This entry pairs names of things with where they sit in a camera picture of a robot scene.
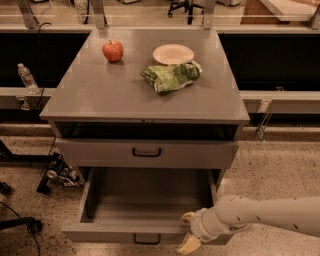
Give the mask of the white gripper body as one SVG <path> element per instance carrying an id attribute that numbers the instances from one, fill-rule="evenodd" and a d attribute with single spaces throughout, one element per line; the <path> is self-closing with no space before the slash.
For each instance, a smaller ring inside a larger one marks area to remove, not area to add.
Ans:
<path id="1" fill-rule="evenodd" d="M 202 242 L 209 242 L 229 233 L 229 226 L 218 219 L 214 208 L 202 208 L 191 218 L 191 232 Z"/>

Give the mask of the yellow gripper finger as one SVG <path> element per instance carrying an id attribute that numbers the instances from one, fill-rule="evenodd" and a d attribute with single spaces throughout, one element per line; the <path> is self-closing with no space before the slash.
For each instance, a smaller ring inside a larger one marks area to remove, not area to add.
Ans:
<path id="1" fill-rule="evenodd" d="M 190 223 L 194 217 L 194 212 L 187 212 L 181 216 L 181 221 L 184 223 Z"/>
<path id="2" fill-rule="evenodd" d="M 201 247 L 201 241 L 191 233 L 187 233 L 182 243 L 177 247 L 177 252 L 182 255 L 193 253 Z"/>

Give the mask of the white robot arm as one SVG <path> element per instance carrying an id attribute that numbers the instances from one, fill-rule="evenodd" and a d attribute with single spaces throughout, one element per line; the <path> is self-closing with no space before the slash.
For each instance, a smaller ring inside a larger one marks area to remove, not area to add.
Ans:
<path id="1" fill-rule="evenodd" d="M 320 197 L 253 200 L 227 195 L 211 208 L 185 213 L 181 220 L 190 224 L 190 231 L 177 248 L 182 255 L 221 235 L 244 231 L 254 223 L 319 237 Z"/>

